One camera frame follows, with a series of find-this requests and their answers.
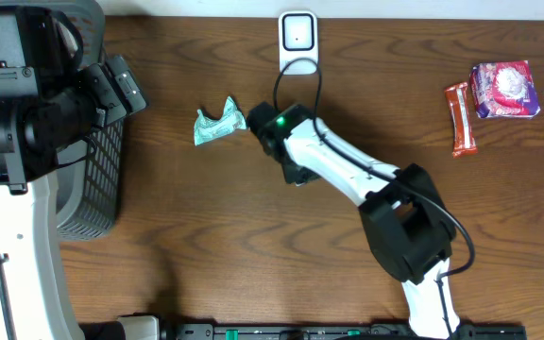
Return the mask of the mint green packet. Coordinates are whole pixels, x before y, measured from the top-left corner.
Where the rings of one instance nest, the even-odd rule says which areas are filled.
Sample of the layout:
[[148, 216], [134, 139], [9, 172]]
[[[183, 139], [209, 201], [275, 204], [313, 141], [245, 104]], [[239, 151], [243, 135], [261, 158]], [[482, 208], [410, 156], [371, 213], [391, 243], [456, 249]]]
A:
[[203, 109], [197, 110], [194, 125], [194, 143], [195, 145], [203, 145], [230, 135], [236, 130], [247, 130], [247, 122], [236, 102], [229, 96], [219, 119], [210, 118]]

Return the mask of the orange red bar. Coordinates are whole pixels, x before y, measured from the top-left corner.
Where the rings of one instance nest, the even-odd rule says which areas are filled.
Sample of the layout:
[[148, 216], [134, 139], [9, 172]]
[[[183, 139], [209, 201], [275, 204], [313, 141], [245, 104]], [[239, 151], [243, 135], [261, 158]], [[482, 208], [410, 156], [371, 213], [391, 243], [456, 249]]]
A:
[[461, 82], [449, 86], [444, 91], [453, 122], [454, 158], [475, 154], [478, 151], [469, 122], [467, 89], [468, 84]]

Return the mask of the red purple snack pack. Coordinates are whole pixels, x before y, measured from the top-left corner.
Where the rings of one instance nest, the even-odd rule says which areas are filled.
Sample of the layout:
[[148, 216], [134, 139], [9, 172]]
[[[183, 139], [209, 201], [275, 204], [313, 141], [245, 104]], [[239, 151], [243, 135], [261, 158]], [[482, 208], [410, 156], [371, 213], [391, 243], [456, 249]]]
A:
[[481, 119], [530, 119], [541, 111], [528, 60], [480, 63], [472, 68], [470, 86]]

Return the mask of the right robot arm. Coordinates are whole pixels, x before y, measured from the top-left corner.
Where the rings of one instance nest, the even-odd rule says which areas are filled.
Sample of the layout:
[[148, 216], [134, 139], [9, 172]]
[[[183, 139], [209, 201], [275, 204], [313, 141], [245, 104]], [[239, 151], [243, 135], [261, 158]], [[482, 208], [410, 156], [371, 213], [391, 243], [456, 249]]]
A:
[[263, 102], [246, 119], [289, 184], [324, 179], [358, 209], [371, 253], [404, 291], [409, 326], [449, 339], [460, 325], [447, 274], [456, 224], [429, 174], [378, 161], [341, 139], [301, 105], [278, 112]]

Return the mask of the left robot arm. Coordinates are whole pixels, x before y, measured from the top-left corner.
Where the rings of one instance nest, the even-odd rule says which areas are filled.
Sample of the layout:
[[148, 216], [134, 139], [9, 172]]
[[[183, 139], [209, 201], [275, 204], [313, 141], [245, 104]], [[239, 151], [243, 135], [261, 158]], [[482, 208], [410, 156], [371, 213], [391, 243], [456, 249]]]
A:
[[0, 1], [0, 339], [158, 339], [152, 315], [79, 323], [57, 221], [59, 152], [94, 159], [98, 133], [145, 109], [121, 57], [102, 50], [95, 1]]

